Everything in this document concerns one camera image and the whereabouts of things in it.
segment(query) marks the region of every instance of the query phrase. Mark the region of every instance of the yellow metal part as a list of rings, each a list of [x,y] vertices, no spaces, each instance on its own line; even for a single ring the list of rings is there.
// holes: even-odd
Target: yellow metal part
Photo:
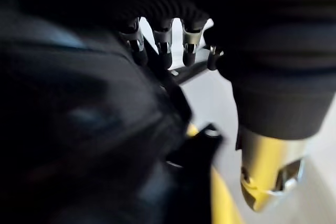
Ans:
[[[239,134],[242,192],[250,208],[261,211],[276,204],[295,187],[302,173],[303,162],[300,160],[309,141],[266,137],[243,127],[240,127]],[[281,181],[279,176],[283,174],[286,174],[286,179]]]
[[[194,136],[198,129],[190,124],[188,136]],[[211,167],[211,211],[212,224],[244,224],[228,187],[214,166]]]

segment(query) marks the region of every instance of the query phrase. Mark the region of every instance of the white floor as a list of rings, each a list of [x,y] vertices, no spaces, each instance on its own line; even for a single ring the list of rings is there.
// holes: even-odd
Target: white floor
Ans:
[[[154,44],[150,26],[144,19],[141,28]],[[173,23],[173,68],[182,65],[182,28],[179,20]],[[196,60],[207,57],[200,50]],[[246,223],[336,223],[336,101],[330,108],[321,131],[311,139],[306,170],[300,186],[276,208],[256,214],[245,204],[240,191],[240,152],[235,151],[238,119],[231,83],[217,71],[207,71],[183,85],[193,109],[193,122],[202,128],[214,123],[226,137],[217,153],[215,166],[225,179]]]

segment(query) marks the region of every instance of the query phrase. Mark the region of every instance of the black fabric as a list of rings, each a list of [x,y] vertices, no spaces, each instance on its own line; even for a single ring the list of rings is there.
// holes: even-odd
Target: black fabric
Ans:
[[[150,223],[134,195],[182,144],[188,119],[112,33],[2,15],[5,222]]]

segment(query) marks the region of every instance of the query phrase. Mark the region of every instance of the robotic hand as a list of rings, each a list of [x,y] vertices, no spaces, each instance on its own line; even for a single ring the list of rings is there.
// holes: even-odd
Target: robotic hand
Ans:
[[[172,63],[172,19],[182,21],[183,62],[190,66],[212,18],[214,27],[204,33],[211,49],[208,67],[233,86],[246,202],[260,211],[297,184],[309,137],[318,132],[336,89],[331,0],[87,1],[94,2],[94,12],[78,12],[93,13],[104,27],[116,29],[139,65],[148,62],[139,27],[145,17],[165,69]],[[49,16],[55,10],[44,0],[24,3],[43,3]]]

